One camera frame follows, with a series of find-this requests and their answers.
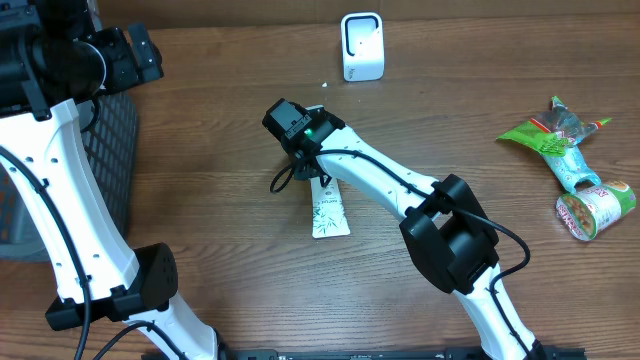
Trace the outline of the white tube with gold cap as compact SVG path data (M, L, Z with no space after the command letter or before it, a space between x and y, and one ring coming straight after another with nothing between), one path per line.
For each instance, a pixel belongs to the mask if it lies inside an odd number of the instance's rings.
M338 186L332 179L325 187L319 178L310 180L312 192L312 237L314 239L346 236L351 233Z

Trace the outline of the green snack bag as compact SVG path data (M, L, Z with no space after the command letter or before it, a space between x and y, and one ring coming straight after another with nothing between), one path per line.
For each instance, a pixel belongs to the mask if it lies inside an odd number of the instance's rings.
M547 111L530 117L497 140L513 141L540 155L561 157L611 121L603 118L585 123L559 97L553 96Z

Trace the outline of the teal tissue pack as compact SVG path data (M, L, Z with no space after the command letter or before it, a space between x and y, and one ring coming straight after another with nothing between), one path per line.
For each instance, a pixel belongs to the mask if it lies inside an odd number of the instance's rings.
M586 164L577 146L568 148L563 156L543 155L542 158L568 193L575 194L579 185L589 183L598 186L602 183L596 172Z

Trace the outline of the green instant noodle cup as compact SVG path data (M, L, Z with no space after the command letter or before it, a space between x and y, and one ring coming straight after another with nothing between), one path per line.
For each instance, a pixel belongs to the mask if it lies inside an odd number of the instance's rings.
M591 241L636 204L636 195L627 183L608 181L563 194L556 201L556 214L575 238Z

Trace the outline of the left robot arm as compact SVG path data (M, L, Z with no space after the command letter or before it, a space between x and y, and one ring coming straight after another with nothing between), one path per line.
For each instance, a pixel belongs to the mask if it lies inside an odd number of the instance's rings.
M82 142L79 104L162 76L160 51L140 23L97 29L85 1L3 2L1 163L52 263L52 329L87 332L108 318L168 359L227 359L220 335L180 295L170 248L127 245Z

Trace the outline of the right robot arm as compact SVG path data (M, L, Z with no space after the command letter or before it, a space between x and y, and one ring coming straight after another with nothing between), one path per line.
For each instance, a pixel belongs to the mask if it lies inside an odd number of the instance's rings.
M317 105L278 100L263 126L290 164L272 181L273 193L291 179L341 180L391 213L413 265L434 287L454 294L471 318L491 359L543 359L542 344L526 328L503 285L496 246L510 230L489 220L469 185L414 172L363 141L346 123Z

